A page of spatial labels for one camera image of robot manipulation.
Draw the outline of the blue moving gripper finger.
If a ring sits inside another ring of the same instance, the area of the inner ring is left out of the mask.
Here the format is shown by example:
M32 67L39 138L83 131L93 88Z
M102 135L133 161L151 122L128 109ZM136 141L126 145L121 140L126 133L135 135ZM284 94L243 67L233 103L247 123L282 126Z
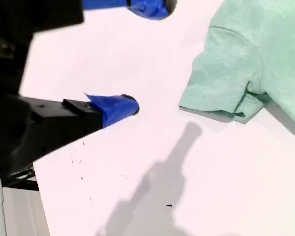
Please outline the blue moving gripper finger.
M163 20L176 6L175 0L16 0L15 29L20 33L34 33L80 24L83 12L124 7L134 14Z

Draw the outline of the black-blue fixed gripper finger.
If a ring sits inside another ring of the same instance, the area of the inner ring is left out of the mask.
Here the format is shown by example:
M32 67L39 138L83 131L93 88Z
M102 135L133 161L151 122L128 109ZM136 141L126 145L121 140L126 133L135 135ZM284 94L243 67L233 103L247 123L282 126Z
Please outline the black-blue fixed gripper finger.
M32 110L27 130L27 158L31 162L140 110L136 99L126 94L87 98L62 102L27 99Z

